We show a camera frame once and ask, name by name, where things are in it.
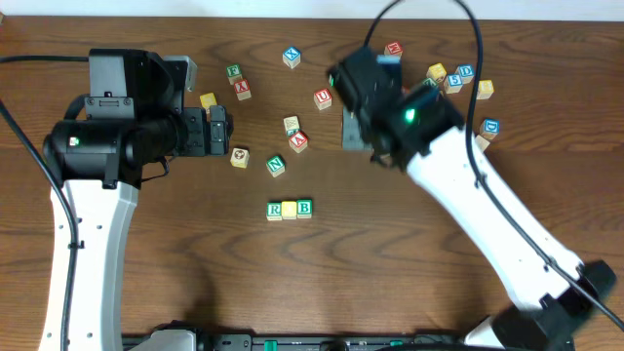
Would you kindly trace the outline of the green B block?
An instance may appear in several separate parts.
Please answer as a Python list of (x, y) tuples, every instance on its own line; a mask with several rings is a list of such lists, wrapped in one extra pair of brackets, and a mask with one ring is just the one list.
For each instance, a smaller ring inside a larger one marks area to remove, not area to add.
[(311, 218), (313, 215), (313, 206), (310, 199), (302, 199), (296, 201), (296, 215), (298, 218)]

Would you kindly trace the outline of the yellow O block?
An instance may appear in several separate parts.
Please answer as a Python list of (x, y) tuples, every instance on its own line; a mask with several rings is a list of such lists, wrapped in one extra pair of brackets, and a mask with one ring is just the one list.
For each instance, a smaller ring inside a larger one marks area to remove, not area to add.
[(281, 215), (284, 220), (297, 219), (297, 202), (283, 201), (281, 203)]

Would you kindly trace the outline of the green R block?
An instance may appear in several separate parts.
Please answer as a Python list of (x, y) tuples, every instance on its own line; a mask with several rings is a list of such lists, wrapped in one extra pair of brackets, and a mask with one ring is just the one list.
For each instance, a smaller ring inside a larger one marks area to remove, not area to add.
[(268, 220), (282, 220), (282, 203), (269, 202), (266, 206), (266, 218)]

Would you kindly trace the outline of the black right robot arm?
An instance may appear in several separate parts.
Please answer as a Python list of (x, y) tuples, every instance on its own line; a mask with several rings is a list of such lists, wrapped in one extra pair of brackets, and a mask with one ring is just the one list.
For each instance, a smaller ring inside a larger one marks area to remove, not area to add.
[(368, 47), (328, 71), (375, 155), (387, 156), (455, 219), (483, 253), (512, 304), (455, 339), (454, 349), (570, 350), (573, 335), (616, 276), (557, 241), (502, 180), (461, 113), (441, 92), (401, 89), (401, 65)]

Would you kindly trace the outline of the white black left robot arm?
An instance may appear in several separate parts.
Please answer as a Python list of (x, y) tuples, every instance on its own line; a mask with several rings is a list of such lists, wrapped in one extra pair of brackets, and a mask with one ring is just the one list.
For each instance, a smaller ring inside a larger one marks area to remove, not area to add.
[(45, 137), (55, 244), (44, 350), (122, 348), (128, 233), (143, 168), (223, 156), (233, 127), (223, 106), (185, 107), (197, 67), (187, 56), (93, 49), (89, 91)]

